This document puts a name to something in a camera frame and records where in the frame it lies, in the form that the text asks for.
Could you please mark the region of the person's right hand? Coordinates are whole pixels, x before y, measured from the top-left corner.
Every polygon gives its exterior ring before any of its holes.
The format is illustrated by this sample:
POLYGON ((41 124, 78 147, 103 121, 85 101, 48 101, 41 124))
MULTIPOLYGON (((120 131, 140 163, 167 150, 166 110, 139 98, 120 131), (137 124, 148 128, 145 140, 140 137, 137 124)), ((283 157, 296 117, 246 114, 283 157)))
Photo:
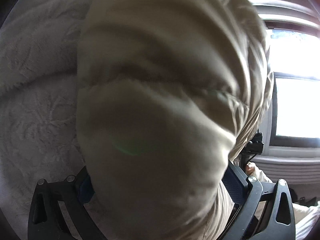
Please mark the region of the person's right hand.
POLYGON ((256 165, 254 162, 249 161, 245 166, 245 172, 248 176, 255 172, 256 165))

